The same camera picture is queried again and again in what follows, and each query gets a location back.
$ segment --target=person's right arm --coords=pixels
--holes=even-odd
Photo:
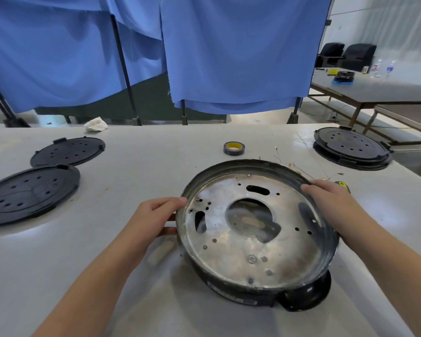
[[[315,180],[301,189],[365,263],[413,334],[421,337],[421,256],[374,221],[345,188]]]

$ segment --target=water bottle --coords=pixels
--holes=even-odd
[[[380,63],[382,62],[382,59],[379,59],[377,63],[375,63],[371,67],[371,78],[378,78],[380,75],[377,75],[377,72],[379,71]]]
[[[393,70],[395,69],[395,60],[392,61],[392,63],[390,64],[390,66],[387,67],[387,74],[385,75],[385,79],[387,80],[390,77],[390,74],[393,72]]]

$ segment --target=screw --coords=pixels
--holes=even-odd
[[[252,254],[248,255],[248,262],[250,264],[255,264],[256,261],[257,261],[257,258],[254,255],[252,255]]]

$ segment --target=silver metal plate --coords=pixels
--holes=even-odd
[[[239,159],[198,174],[178,211],[180,239],[205,272],[247,289],[311,283],[329,266],[337,233],[311,198],[304,177],[279,164]]]

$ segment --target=floor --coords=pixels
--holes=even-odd
[[[315,90],[311,90],[312,94],[317,94]],[[319,100],[323,102],[329,102],[329,97],[319,97]],[[332,107],[340,109],[341,112],[352,115],[354,108],[341,101],[332,99],[330,101]],[[227,125],[235,124],[252,124],[252,125],[263,125],[263,124],[286,124],[292,108],[260,112],[254,114],[235,114],[228,116]],[[331,112],[328,108],[314,102],[309,98],[303,100],[302,106],[299,109],[299,120],[301,124],[306,123],[330,123],[336,122],[340,125],[347,125],[349,120],[345,117],[338,115],[337,113]],[[362,110],[358,120],[362,123],[367,123],[373,114],[372,109]],[[19,114],[30,124],[32,127],[67,127],[77,126],[74,118],[71,118],[73,124],[67,124],[65,118],[60,115],[38,115],[32,111]],[[0,111],[0,126],[3,125],[3,114]],[[383,132],[384,134],[398,140],[398,141],[421,141],[421,132],[414,130],[401,124],[391,118],[387,118],[381,114],[377,115],[377,118],[372,125],[374,128]],[[354,130],[362,132],[363,127],[361,125],[354,125]],[[373,132],[368,132],[368,136],[377,140],[384,141],[384,138],[376,135]],[[393,148],[394,159],[406,168],[410,169],[417,175],[421,176],[421,146],[405,146],[405,147],[394,147]]]

